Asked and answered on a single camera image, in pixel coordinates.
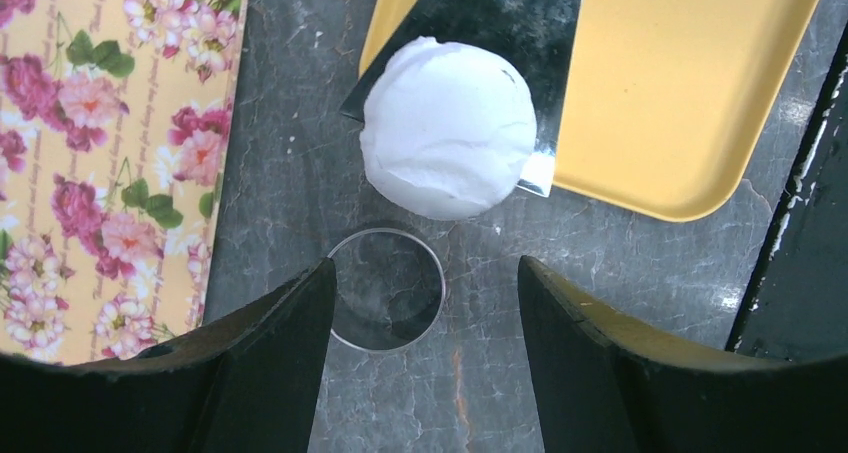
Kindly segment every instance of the gray marble surface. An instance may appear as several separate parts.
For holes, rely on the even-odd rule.
[[[401,354],[330,344],[311,450],[541,451],[515,273],[536,256],[613,306],[723,347],[848,0],[823,0],[746,178],[715,214],[667,224],[566,191],[516,191],[485,215],[431,222],[366,182],[356,81],[375,0],[250,0],[207,320],[272,290],[363,225],[390,220],[440,255],[445,315]]]

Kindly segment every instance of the floral paper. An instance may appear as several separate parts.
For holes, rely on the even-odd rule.
[[[0,351],[200,323],[244,0],[0,0]]]

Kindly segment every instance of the circular cookie cutter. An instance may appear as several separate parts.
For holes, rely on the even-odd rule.
[[[369,228],[336,245],[338,295],[332,335],[351,348],[390,353],[427,335],[447,300],[436,252],[415,235]]]

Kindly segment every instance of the dough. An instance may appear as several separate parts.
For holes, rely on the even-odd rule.
[[[524,78],[502,57],[419,38],[389,60],[365,101],[365,175],[434,220],[470,218],[515,188],[536,145]]]

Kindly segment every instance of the plastic tray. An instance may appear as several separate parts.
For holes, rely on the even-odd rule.
[[[360,72],[416,0],[377,0]],[[554,184],[666,221],[733,194],[818,0],[584,0]]]

